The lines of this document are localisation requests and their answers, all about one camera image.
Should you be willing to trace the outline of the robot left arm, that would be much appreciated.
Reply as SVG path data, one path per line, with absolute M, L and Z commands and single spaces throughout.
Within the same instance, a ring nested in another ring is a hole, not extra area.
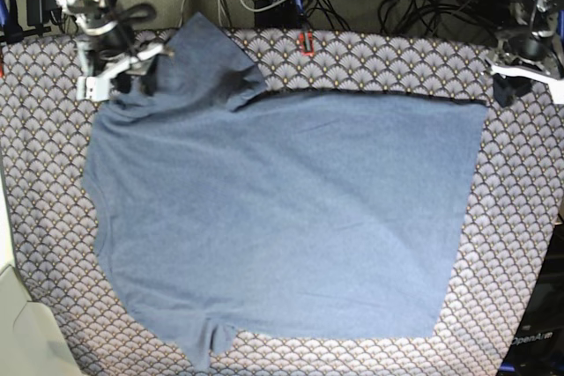
M 563 0 L 509 0 L 511 26 L 496 32 L 496 48 L 486 62 L 493 76 L 493 98 L 510 107 L 546 86 L 556 106 L 563 104 Z

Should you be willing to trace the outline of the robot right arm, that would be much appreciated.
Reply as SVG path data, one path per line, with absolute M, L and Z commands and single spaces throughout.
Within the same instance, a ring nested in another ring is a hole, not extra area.
M 81 32 L 76 41 L 82 70 L 77 99 L 102 102 L 114 91 L 130 92 L 139 79 L 141 93 L 152 96 L 157 89 L 158 57 L 170 50 L 162 43 L 137 43 L 134 26 L 157 17 L 152 4 L 139 3 L 127 9 L 118 0 L 56 0 Z

